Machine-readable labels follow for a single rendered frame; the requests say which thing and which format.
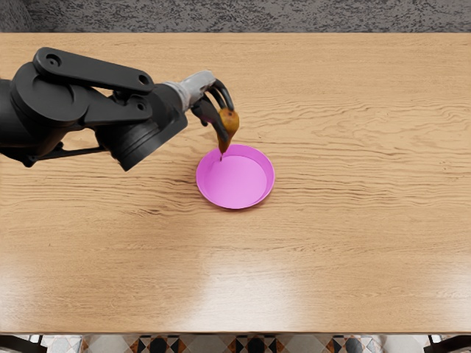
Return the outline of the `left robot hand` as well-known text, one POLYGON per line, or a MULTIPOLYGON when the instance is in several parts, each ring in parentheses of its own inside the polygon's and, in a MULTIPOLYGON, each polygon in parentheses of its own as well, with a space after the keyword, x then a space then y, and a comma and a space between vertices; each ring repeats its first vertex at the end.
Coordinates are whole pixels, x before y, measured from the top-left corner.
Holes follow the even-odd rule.
POLYGON ((234 103, 229 90, 211 71, 199 71, 180 82, 166 81, 163 84, 178 94, 184 112, 190 110, 203 126, 210 124, 224 142, 229 141, 230 134, 207 93, 212 95, 221 109, 234 111, 234 103))

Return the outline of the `brown yellow pear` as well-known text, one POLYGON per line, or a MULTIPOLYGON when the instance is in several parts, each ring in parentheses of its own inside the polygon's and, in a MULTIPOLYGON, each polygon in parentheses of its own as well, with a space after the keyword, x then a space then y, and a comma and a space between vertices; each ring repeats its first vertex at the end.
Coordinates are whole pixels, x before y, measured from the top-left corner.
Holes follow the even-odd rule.
POLYGON ((224 153, 229 149, 232 139, 238 131, 240 118, 236 111, 230 110, 227 107, 220 109, 219 116, 228 135, 227 141, 223 141, 222 137, 217 135, 218 147, 221 154, 220 160, 222 160, 224 153))

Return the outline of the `pink round plate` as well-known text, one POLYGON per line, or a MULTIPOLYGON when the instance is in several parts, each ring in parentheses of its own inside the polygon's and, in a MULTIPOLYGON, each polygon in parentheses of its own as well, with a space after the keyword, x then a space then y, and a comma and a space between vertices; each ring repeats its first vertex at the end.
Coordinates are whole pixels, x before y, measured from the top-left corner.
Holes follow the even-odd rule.
POLYGON ((212 204, 242 210, 263 202, 275 185, 275 167, 261 150, 233 144, 209 151, 195 173, 199 192, 212 204))

